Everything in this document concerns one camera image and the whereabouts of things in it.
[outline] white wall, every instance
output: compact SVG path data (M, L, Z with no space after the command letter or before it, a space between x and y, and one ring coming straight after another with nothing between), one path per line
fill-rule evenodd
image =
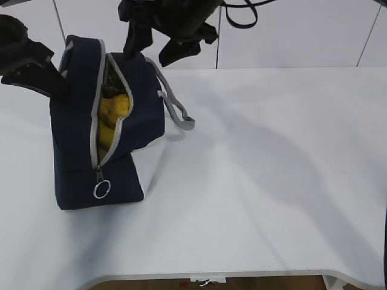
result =
M228 0L242 3L242 0ZM35 41L56 52L57 62L63 42L51 0L34 0L2 8L1 13L18 17ZM121 51L128 24L117 15L119 0L56 0L65 34L102 38L108 51ZM259 8L258 25L249 30L230 26L225 11L221 15L219 68L387 66L387 9L372 0L278 0ZM231 10L237 21L252 18L249 9ZM219 10L209 19L218 27ZM154 45L144 51L157 60L168 38L154 33ZM170 68L215 68L217 43L202 44L199 56L181 60Z
M218 67L356 66L379 7L371 0L278 0L260 7L258 25L248 30L231 27L222 11ZM231 16L253 19L249 9Z
M382 8L359 66L387 66L387 9Z

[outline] zipper pull ring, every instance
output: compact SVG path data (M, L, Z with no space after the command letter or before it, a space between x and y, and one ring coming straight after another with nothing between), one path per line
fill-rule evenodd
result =
M102 185L103 183L107 183L108 189L106 190L106 192L105 192L104 195L98 196L98 195L97 195L97 190L98 190L98 188L100 187L100 185ZM108 181L107 179L105 179L105 178L103 177L102 169L101 169L101 167L98 165L98 166L97 166L97 185L95 186L94 191L93 191L94 197L95 197L96 199L103 199L103 198L105 198L105 197L109 194L110 188L111 188L111 183L110 183L110 181Z

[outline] black cable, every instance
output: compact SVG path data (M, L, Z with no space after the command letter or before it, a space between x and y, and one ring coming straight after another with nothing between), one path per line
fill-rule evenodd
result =
M236 4L227 4L227 3L223 2L221 4L221 6L226 8L226 18L227 18L227 21L231 24L231 26L234 26L235 28L239 28L239 29L248 29L248 28L254 27L258 22L258 12L257 12L256 8L258 6L262 6L262 5L265 5L265 4L274 2L274 1L277 1L277 0L265 0L265 1L262 1L259 3L251 3L250 0L244 0L244 2L246 2L246 4L236 5ZM254 14L255 20L249 24L237 23L231 19L230 15L229 15L229 8L250 8Z
M259 3L251 3L250 4L254 7L258 7L258 6L262 6L262 5L265 5L265 4L269 4L271 2L274 2L274 1L277 1L277 0L265 0L265 1L262 1L262 2L259 2ZM221 4L222 7L228 7L228 8L249 8L250 6L248 4L227 4L225 2L223 2Z

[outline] zippered pouch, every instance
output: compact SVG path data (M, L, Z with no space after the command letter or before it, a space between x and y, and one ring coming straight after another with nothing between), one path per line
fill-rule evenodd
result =
M59 71L71 92L50 101L58 206L142 201L165 147L164 105L184 130L195 120L142 54L127 60L106 54L101 40L77 36L68 36L66 45Z

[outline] bag handle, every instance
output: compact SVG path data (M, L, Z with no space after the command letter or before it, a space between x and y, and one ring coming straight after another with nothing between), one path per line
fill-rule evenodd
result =
M167 91L167 93L164 91L159 91L158 96L163 98L164 104L167 107L169 115L171 115L172 121L176 124L176 126L185 131L190 131L195 128L195 120L188 116L186 108L176 98L172 88L169 86L167 80L165 79L163 73L159 70L156 63L148 57L145 57L145 60L155 68L157 78L161 81L165 90ZM182 120L179 119L174 105L180 110L181 116L183 118Z

